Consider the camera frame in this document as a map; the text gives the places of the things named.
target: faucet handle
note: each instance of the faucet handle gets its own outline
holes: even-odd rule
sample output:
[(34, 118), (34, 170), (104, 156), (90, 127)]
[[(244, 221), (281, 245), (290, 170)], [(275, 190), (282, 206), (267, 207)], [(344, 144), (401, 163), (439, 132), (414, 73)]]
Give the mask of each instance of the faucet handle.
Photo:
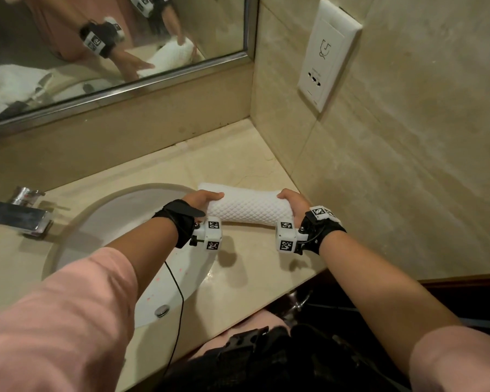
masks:
[(45, 192), (40, 190), (32, 190), (28, 187), (16, 187), (13, 192), (13, 196), (9, 200), (9, 203), (13, 205), (27, 206), (31, 207), (34, 205), (39, 197), (43, 197)]

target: electrical outlet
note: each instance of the electrical outlet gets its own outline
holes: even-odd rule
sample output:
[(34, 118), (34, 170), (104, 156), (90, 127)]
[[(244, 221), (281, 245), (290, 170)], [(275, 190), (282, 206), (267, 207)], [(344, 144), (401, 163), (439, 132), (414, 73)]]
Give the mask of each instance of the electrical outlet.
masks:
[(348, 52), (363, 26), (329, 0), (321, 0), (307, 45), (298, 88), (323, 111)]

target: black buckle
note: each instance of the black buckle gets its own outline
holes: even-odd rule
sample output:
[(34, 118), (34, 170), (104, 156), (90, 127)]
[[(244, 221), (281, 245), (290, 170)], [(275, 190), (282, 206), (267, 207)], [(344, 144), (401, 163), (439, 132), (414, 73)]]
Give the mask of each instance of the black buckle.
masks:
[(218, 353), (218, 358), (227, 352), (235, 350), (247, 350), (252, 354), (256, 350), (258, 338), (268, 332), (268, 326), (263, 329), (244, 331), (229, 338), (222, 350)]

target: hand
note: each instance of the hand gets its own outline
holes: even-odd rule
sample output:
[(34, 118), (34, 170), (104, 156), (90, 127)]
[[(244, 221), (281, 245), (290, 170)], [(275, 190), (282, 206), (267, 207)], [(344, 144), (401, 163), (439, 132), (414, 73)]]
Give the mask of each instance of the hand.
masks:
[(305, 218), (305, 213), (310, 210), (310, 202), (305, 199), (299, 192), (283, 189), (278, 195), (282, 200), (288, 200), (292, 213), (294, 214), (294, 224), (296, 228), (300, 228), (301, 222)]
[(205, 212), (210, 201), (218, 201), (222, 199), (224, 195), (225, 194), (222, 192), (198, 190), (187, 194), (182, 199), (192, 207)]
[(111, 51), (109, 59), (116, 65), (126, 82), (138, 80), (138, 70), (154, 68), (153, 64), (144, 62), (129, 52), (121, 51), (116, 47)]
[(161, 18), (169, 34), (177, 37), (178, 45), (183, 45), (185, 43), (185, 34), (181, 27), (180, 18), (176, 15), (176, 11), (172, 5), (167, 5), (163, 9)]

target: wrist brace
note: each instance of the wrist brace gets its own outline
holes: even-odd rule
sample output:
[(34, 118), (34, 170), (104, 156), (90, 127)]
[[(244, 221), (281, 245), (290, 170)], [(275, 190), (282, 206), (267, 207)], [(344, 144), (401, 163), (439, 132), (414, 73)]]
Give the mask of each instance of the wrist brace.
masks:
[(163, 9), (173, 3), (174, 0), (131, 0), (140, 13), (150, 18), (155, 13), (161, 13)]
[(333, 231), (346, 232), (340, 219), (324, 206), (313, 206), (305, 213), (298, 230), (301, 234), (308, 234), (308, 240), (301, 244), (300, 250), (310, 250), (319, 254), (319, 247), (323, 239)]
[(112, 19), (102, 24), (89, 22), (80, 29), (80, 38), (84, 45), (96, 55), (108, 58), (112, 49), (116, 46), (118, 38), (121, 37), (123, 30)]
[(189, 242), (194, 233), (195, 217), (205, 217), (205, 213), (183, 200), (174, 200), (157, 211), (152, 218), (164, 217), (170, 219), (178, 231), (176, 247), (181, 249)]

